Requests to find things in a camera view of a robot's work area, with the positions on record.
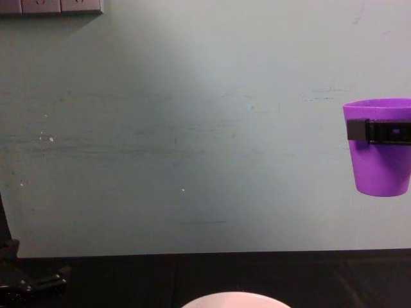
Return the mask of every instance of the black table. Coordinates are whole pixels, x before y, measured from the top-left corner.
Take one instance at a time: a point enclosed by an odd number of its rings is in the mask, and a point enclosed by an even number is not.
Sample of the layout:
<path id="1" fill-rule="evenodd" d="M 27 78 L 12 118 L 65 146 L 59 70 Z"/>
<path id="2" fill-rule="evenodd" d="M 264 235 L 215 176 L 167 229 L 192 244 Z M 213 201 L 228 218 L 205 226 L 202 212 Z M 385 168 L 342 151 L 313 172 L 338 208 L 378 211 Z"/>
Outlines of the black table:
<path id="1" fill-rule="evenodd" d="M 63 298 L 42 307 L 181 308 L 247 291 L 293 308 L 411 307 L 411 250 L 210 253 L 21 259 L 33 278 L 73 267 Z"/>

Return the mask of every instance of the wall outlet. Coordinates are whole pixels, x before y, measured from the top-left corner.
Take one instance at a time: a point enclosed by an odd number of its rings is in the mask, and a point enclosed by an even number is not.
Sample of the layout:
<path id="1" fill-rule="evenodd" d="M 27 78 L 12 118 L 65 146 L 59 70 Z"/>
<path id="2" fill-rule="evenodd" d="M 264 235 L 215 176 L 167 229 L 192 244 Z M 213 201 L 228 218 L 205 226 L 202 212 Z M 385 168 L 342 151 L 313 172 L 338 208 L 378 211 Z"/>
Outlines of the wall outlet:
<path id="1" fill-rule="evenodd" d="M 0 0 L 0 15 L 20 15 L 21 0 Z"/>
<path id="2" fill-rule="evenodd" d="M 63 13 L 103 13 L 103 0 L 61 0 Z"/>
<path id="3" fill-rule="evenodd" d="M 60 13 L 60 0 L 21 0 L 23 14 Z"/>

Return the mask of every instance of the purple cup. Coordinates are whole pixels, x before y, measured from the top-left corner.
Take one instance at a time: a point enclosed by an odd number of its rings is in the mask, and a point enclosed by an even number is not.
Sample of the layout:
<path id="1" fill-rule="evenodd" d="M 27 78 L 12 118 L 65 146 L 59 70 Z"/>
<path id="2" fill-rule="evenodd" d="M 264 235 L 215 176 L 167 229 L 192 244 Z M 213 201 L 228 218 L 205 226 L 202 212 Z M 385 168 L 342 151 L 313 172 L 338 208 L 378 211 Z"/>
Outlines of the purple cup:
<path id="1" fill-rule="evenodd" d="M 365 99 L 345 104 L 351 119 L 411 120 L 411 98 Z M 393 197 L 405 194 L 411 175 L 411 146 L 349 141 L 355 184 L 363 194 Z"/>

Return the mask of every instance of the white bowl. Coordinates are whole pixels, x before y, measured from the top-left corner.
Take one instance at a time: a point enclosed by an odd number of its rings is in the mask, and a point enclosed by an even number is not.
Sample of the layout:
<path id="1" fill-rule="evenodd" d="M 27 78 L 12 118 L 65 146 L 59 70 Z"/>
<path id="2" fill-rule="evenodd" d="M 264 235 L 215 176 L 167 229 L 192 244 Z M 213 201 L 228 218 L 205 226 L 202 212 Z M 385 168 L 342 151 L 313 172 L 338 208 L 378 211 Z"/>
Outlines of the white bowl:
<path id="1" fill-rule="evenodd" d="M 245 292 L 225 292 L 197 298 L 183 308 L 290 308 L 263 295 Z"/>

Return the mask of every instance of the light blue wall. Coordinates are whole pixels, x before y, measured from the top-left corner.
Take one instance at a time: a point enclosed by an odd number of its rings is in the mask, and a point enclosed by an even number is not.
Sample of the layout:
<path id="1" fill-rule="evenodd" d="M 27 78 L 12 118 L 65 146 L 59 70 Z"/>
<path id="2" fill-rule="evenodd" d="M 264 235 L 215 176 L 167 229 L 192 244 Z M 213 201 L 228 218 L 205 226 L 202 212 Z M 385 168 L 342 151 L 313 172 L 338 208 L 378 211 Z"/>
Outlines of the light blue wall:
<path id="1" fill-rule="evenodd" d="M 22 257 L 410 247 L 410 193 L 356 192 L 342 117 L 410 95 L 409 1 L 105 9 L 0 21 Z"/>

